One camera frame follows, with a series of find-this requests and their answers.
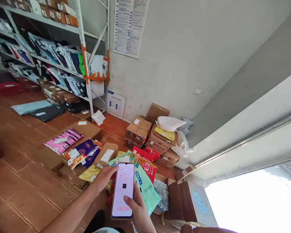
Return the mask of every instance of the person's right hand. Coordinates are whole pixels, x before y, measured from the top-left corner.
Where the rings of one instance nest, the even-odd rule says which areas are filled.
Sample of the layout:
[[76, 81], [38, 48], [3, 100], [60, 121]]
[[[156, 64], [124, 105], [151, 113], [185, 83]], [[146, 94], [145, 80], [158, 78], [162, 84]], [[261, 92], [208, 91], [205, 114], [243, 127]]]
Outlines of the person's right hand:
[[133, 211], [133, 223], [137, 232], [156, 233], [136, 181], [134, 185], [134, 200], [128, 196], [124, 196], [124, 201]]

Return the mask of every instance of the person's left hand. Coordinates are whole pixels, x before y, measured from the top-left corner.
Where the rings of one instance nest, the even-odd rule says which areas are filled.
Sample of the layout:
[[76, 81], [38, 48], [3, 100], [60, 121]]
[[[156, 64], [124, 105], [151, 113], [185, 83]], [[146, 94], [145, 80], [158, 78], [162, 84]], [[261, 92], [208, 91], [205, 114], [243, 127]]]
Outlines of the person's left hand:
[[89, 188], [94, 188], [97, 194], [99, 194], [108, 184], [111, 176], [119, 169], [118, 166], [115, 167], [104, 167], [98, 173], [97, 177], [90, 184]]

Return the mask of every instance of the fingers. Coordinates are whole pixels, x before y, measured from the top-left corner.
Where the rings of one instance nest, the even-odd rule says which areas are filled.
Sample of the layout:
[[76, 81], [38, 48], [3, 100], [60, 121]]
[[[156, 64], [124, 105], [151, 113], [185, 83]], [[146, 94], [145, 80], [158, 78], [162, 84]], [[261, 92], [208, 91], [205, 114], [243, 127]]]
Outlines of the fingers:
[[131, 199], [130, 197], [126, 195], [124, 196], [124, 201], [126, 205], [128, 205], [133, 212], [137, 212], [138, 208], [140, 208], [140, 206], [138, 206], [138, 204], [133, 199]]

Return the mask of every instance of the green plastic bag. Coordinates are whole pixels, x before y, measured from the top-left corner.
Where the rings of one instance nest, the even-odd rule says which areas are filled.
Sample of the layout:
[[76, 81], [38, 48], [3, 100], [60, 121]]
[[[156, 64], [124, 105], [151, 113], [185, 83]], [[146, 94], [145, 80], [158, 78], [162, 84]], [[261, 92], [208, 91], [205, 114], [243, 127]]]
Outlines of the green plastic bag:
[[143, 201], [145, 202], [146, 209], [148, 210], [149, 215], [151, 215], [155, 207], [160, 202], [161, 198], [155, 191], [150, 178], [140, 166], [131, 151], [128, 151], [122, 156], [111, 160], [108, 163], [108, 166], [117, 166], [119, 162], [132, 162], [135, 164], [135, 181], [137, 181], [141, 196], [143, 198]]

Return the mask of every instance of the yellow plastic bag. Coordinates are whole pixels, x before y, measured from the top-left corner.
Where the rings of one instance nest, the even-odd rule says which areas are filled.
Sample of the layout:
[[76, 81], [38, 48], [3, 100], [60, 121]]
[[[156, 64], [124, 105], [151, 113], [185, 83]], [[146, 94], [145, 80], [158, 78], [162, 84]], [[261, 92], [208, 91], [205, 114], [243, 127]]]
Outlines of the yellow plastic bag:
[[176, 136], [175, 132], [168, 132], [166, 130], [161, 129], [160, 127], [156, 127], [154, 130], [155, 132], [169, 139], [170, 141], [173, 141], [175, 139]]

